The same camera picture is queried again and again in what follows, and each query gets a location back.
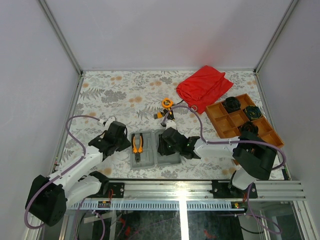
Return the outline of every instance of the yellow tape measure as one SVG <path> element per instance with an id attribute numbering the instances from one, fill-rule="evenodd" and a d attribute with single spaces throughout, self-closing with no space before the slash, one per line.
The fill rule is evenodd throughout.
<path id="1" fill-rule="evenodd" d="M 171 108 L 173 104 L 174 104 L 174 101 L 172 101 L 170 98 L 167 98 L 167 97 L 162 101 L 162 107 L 164 109 Z"/>

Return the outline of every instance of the red cloth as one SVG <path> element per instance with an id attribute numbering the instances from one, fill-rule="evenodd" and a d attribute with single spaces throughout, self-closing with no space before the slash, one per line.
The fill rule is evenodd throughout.
<path id="1" fill-rule="evenodd" d="M 189 107 L 197 106 L 197 112 L 202 114 L 206 106 L 213 104 L 233 86 L 225 74 L 212 66 L 204 66 L 181 82 L 176 92 Z"/>

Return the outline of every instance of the floor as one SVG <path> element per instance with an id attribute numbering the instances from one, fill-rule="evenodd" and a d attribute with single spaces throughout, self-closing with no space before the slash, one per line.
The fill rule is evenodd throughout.
<path id="1" fill-rule="evenodd" d="M 161 101 L 171 98 L 180 102 L 176 86 L 195 71 L 87 71 L 77 101 L 75 115 L 90 115 L 107 119 L 115 116 L 127 126 L 128 133 L 162 129 L 160 119 L 153 115 L 161 110 Z M 233 87 L 219 101 L 227 97 L 247 93 L 264 113 L 263 104 L 252 71 L 227 71 L 225 77 Z M 174 111 L 177 128 L 188 136 L 199 136 L 200 125 L 193 113 L 179 108 Z M 206 139 L 218 139 L 206 113 L 200 115 Z M 85 145 L 102 133 L 103 126 L 89 118 L 72 121 L 71 132 Z M 116 152 L 97 165 L 98 170 L 109 178 L 147 179 L 229 179 L 239 167 L 231 159 L 210 157 L 183 159 L 174 166 L 155 166 L 149 169 L 131 170 L 130 148 Z M 70 137 L 67 138 L 62 160 L 81 156 L 82 150 Z M 274 170 L 270 179 L 283 180 L 281 169 Z"/>

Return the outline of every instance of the gray plastic tray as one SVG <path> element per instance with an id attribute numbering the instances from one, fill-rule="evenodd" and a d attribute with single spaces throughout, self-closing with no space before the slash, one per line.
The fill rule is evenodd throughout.
<path id="1" fill-rule="evenodd" d="M 156 165 L 160 167 L 173 166 L 181 163 L 181 156 L 179 153 L 175 153 L 169 156 L 161 156 L 158 153 L 159 147 L 159 135 L 165 130 L 149 130 L 149 131 L 137 131 L 130 134 L 130 139 L 132 135 L 135 134 L 135 145 L 137 148 L 140 145 L 140 133 L 143 134 L 143 152 L 140 154 L 140 162 L 137 163 L 135 160 L 135 154 L 130 152 L 130 166 L 132 170 L 138 169 L 150 169 Z"/>
<path id="2" fill-rule="evenodd" d="M 155 151 L 156 151 L 156 164 L 160 167 L 164 166 L 173 166 L 181 163 L 181 157 L 179 153 L 175 153 L 169 156 L 161 156 L 160 153 L 158 153 L 158 147 L 159 147 L 159 135 L 162 134 L 165 130 L 159 129 L 154 132 L 155 136 Z"/>
<path id="3" fill-rule="evenodd" d="M 135 134 L 135 145 L 137 148 L 140 145 L 140 133 L 143 135 L 143 152 L 140 154 L 140 162 L 137 163 L 135 160 L 135 154 L 130 152 L 130 166 L 132 170 L 137 169 L 149 169 L 156 165 L 156 151 L 155 151 L 155 134 L 153 131 L 137 131 L 130 134 L 130 140 L 132 139 L 132 134 Z"/>

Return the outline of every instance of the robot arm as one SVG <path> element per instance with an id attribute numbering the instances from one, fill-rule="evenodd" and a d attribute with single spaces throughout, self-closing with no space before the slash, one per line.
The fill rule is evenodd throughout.
<path id="1" fill-rule="evenodd" d="M 105 175 L 94 171 L 84 179 L 81 178 L 115 151 L 120 152 L 131 146 L 127 134 L 127 128 L 123 123 L 113 121 L 108 130 L 88 143 L 86 154 L 76 167 L 62 175 L 66 169 L 78 161 L 77 158 L 63 164 L 58 171 L 48 177 L 42 175 L 36 177 L 32 182 L 25 207 L 43 185 L 59 176 L 60 178 L 48 185 L 35 198 L 29 210 L 31 214 L 50 227 L 64 216 L 67 207 L 93 194 L 97 197 L 104 196 L 109 187 L 109 180 Z"/>
<path id="2" fill-rule="evenodd" d="M 230 143 L 238 140 L 263 142 L 261 138 L 248 131 L 242 132 L 240 137 L 224 139 L 230 144 L 207 144 L 199 136 L 187 138 L 172 125 L 169 127 L 167 125 L 161 137 L 171 150 L 187 159 L 213 156 L 235 159 L 242 168 L 232 175 L 229 183 L 230 191 L 234 189 L 244 191 L 257 179 L 268 180 L 277 155 L 277 152 L 268 146 L 253 143 Z M 210 142 L 221 142 L 222 140 L 216 139 Z"/>

